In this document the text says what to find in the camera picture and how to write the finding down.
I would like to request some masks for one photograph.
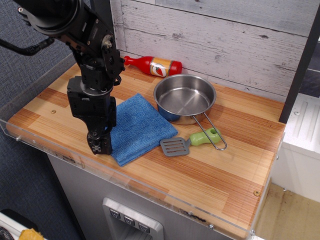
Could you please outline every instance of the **toy bottle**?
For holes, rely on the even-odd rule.
[[[182,63],[179,61],[162,59],[154,56],[143,56],[140,58],[124,57],[124,65],[133,65],[145,74],[158,77],[168,77],[182,72]]]

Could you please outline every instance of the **whitewashed wood wall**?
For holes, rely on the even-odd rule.
[[[284,102],[320,0],[110,0],[123,56]]]

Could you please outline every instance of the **control panel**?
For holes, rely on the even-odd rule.
[[[113,239],[164,240],[158,221],[107,197],[102,206]]]

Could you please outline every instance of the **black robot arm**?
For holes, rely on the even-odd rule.
[[[86,123],[92,152],[110,155],[110,132],[116,126],[116,100],[110,93],[125,70],[111,29],[83,0],[14,1],[28,25],[72,50],[81,70],[67,87],[72,115]]]

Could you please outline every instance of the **spatula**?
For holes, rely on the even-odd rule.
[[[221,140],[214,128],[209,128],[205,132],[215,144]],[[182,137],[167,138],[160,141],[163,153],[168,157],[187,155],[190,152],[190,145],[199,146],[209,143],[211,142],[203,131],[191,134],[186,141]]]

